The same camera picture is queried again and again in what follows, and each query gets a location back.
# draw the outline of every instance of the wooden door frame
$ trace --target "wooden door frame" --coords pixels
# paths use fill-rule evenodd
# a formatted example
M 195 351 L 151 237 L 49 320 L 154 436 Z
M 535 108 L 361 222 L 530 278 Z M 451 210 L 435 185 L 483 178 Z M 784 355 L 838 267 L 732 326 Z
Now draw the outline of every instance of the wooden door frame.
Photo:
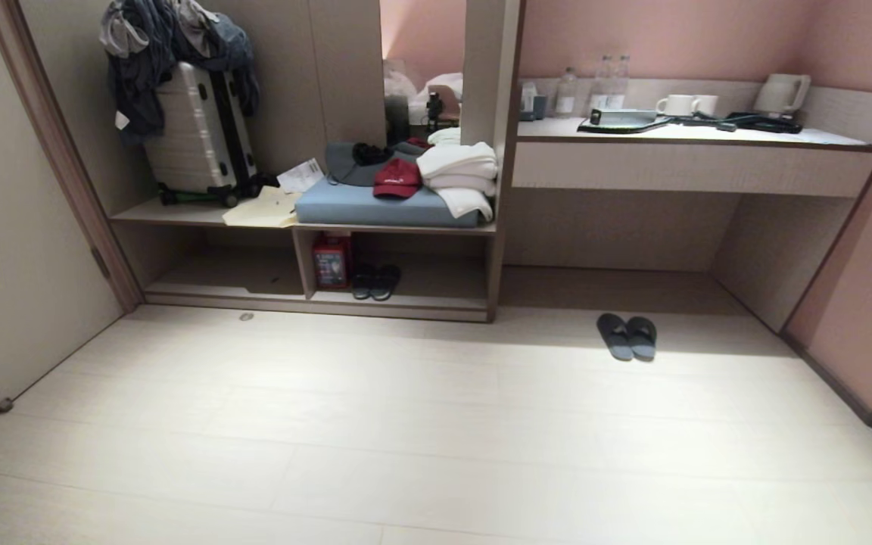
M 0 0 L 0 51 L 39 145 L 124 313 L 143 300 L 49 84 L 18 0 Z

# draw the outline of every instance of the pair of slippers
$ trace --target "pair of slippers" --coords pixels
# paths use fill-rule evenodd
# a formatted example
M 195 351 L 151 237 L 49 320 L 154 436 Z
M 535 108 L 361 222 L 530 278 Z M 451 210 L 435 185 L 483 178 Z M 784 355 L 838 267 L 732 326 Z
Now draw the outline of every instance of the pair of slippers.
M 617 314 L 602 314 L 598 318 L 598 331 L 617 360 L 630 362 L 637 358 L 651 362 L 655 359 L 658 331 L 647 318 L 635 316 L 625 323 Z
M 352 295 L 359 301 L 365 301 L 368 297 L 386 301 L 392 297 L 399 279 L 402 279 L 402 270 L 395 265 L 383 266 L 381 269 L 371 265 L 356 266 L 356 273 L 352 278 Z

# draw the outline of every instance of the folded towel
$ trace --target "folded towel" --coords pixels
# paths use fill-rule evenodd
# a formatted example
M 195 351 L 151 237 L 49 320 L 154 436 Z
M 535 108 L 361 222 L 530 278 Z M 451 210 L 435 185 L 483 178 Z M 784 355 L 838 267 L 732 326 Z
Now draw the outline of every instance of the folded towel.
M 474 145 L 437 145 L 436 148 L 429 148 L 423 155 L 419 155 L 416 164 L 419 165 L 422 177 L 436 177 L 442 173 L 468 173 L 470 176 L 477 176 L 475 173 L 460 172 L 461 167 L 470 164 L 490 164 L 494 167 L 494 176 L 496 175 L 496 153 L 485 142 Z
M 437 195 L 443 198 L 446 206 L 450 208 L 450 214 L 453 217 L 461 217 L 471 213 L 473 210 L 480 210 L 484 214 L 487 221 L 494 221 L 494 209 L 490 206 L 491 202 L 487 200 L 484 194 L 475 189 L 467 189 L 466 187 L 447 187 L 444 189 L 433 189 Z
M 422 180 L 429 189 L 446 189 L 449 187 L 465 187 L 475 189 L 480 193 L 492 197 L 496 195 L 496 183 L 492 179 L 480 176 L 468 175 L 439 175 L 433 179 Z
M 459 127 L 450 127 L 429 135 L 426 141 L 432 145 L 459 145 L 460 134 Z

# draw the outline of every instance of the red cap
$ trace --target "red cap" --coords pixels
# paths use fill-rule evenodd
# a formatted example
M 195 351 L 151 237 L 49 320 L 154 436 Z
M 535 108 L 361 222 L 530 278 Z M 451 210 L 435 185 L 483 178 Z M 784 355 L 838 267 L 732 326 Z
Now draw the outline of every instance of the red cap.
M 383 170 L 376 173 L 372 195 L 392 195 L 408 199 L 415 195 L 422 184 L 419 167 L 403 159 L 392 159 Z

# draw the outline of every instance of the white kettle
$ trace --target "white kettle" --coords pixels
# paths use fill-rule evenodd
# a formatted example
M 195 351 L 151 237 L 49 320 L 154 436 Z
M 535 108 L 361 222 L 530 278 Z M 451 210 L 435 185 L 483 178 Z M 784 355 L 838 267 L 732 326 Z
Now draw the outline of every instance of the white kettle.
M 775 117 L 792 114 L 802 107 L 813 83 L 810 76 L 793 76 L 791 73 L 772 73 L 762 90 L 758 91 L 753 110 Z

